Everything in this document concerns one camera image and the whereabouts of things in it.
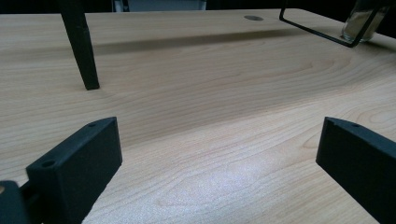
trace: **glass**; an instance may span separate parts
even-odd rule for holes
[[[377,7],[377,4],[377,0],[358,0],[356,2],[342,31],[344,39],[348,41],[355,40],[364,23],[366,23],[375,7]],[[388,10],[389,5],[384,5],[378,10],[375,17],[373,18],[373,21],[370,23],[369,27],[361,38],[361,42],[365,42],[373,38],[376,29],[384,19]]]

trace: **table surface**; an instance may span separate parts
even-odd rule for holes
[[[88,14],[96,91],[60,15],[0,15],[0,179],[116,116],[123,164],[85,223],[375,222],[315,157],[326,116],[396,139],[395,40],[348,49],[278,13]]]

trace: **black metal leg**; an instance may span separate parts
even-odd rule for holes
[[[90,30],[82,4],[79,0],[57,1],[85,88],[87,90],[99,89]]]

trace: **wood grain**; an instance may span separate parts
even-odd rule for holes
[[[117,116],[124,161],[85,223],[375,223],[315,157],[325,116],[396,139],[396,43],[278,12],[88,14],[97,91],[60,15],[0,15],[0,179]]]

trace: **black object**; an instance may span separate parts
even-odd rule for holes
[[[90,30],[82,4],[80,0],[57,1],[85,88],[87,90],[99,89]]]
[[[0,182],[0,223],[81,223],[121,163],[117,119],[92,122],[30,164],[20,190]]]
[[[396,143],[325,118],[317,163],[380,223],[396,223]]]
[[[359,31],[358,35],[356,36],[356,38],[352,42],[347,42],[347,41],[335,38],[335,37],[330,36],[330,35],[325,35],[322,32],[310,29],[310,28],[308,28],[306,26],[302,26],[301,24],[295,23],[293,21],[286,20],[284,18],[284,14],[285,14],[286,8],[288,7],[289,0],[284,0],[283,1],[283,6],[282,6],[282,9],[280,10],[280,14],[279,14],[279,19],[281,21],[284,21],[284,22],[290,24],[290,25],[293,25],[293,26],[298,27],[298,28],[300,28],[302,30],[305,30],[305,31],[307,31],[307,32],[309,32],[311,34],[318,35],[318,36],[321,36],[323,38],[329,39],[329,40],[331,40],[331,41],[333,41],[335,43],[338,43],[340,45],[344,45],[346,47],[353,48],[353,47],[357,46],[361,42],[361,38],[364,36],[364,33],[366,32],[367,28],[369,28],[370,23],[373,21],[376,13],[379,11],[379,9],[382,6],[384,6],[386,4],[387,1],[388,0],[379,0],[377,2],[377,5],[374,7],[373,12],[371,13],[370,17],[367,19],[367,21],[361,27],[361,30]]]

